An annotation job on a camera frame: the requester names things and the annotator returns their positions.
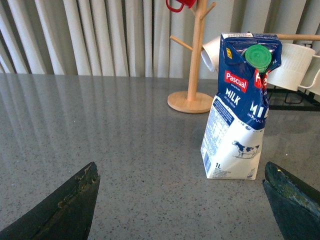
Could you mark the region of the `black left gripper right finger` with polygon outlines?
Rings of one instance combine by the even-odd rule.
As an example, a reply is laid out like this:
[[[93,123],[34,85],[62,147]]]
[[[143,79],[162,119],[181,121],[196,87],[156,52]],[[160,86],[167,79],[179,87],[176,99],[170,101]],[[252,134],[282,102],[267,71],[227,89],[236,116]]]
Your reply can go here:
[[[285,240],[320,238],[320,192],[269,161],[262,185]]]

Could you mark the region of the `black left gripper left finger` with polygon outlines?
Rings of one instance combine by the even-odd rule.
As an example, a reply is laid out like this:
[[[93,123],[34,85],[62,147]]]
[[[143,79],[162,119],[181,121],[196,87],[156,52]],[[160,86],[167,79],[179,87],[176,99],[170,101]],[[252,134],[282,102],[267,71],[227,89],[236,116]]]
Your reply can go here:
[[[94,162],[0,232],[2,240],[86,240],[89,237],[100,175]]]

